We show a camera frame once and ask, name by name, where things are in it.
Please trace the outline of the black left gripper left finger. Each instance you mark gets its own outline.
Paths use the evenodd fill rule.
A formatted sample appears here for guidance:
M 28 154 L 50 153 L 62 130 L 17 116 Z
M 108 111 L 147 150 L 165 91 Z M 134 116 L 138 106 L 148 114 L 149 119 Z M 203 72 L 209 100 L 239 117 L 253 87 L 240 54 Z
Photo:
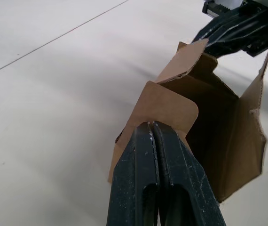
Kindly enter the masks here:
M 136 127 L 115 166 L 108 226 L 155 226 L 160 188 L 158 155 L 151 126 Z

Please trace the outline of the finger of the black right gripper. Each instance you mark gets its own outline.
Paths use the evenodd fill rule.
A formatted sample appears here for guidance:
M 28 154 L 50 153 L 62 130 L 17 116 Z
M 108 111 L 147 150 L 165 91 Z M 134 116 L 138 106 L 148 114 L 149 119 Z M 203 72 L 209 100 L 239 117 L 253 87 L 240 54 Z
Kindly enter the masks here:
M 262 46 L 262 7 L 203 7 L 212 20 L 194 37 L 208 46 Z
M 238 16 L 215 26 L 207 37 L 206 53 L 219 58 L 268 42 L 268 15 Z

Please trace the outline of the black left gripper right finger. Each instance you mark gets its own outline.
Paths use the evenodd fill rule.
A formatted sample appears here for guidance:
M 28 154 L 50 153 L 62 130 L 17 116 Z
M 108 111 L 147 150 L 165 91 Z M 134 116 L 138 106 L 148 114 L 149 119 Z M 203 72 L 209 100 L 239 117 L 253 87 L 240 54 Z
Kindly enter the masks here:
M 203 167 L 175 130 L 155 121 L 152 131 L 158 153 L 161 225 L 225 225 Z

